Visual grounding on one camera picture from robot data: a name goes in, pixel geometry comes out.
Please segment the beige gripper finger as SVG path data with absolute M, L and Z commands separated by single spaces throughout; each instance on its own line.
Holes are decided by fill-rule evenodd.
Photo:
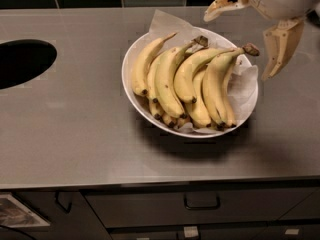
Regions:
M 262 73 L 262 80 L 273 78 L 289 63 L 300 42 L 304 20 L 293 18 L 280 20 L 263 32 L 268 63 Z
M 213 21 L 224 12 L 244 9 L 249 5 L 249 0 L 214 0 L 204 13 L 204 21 Z

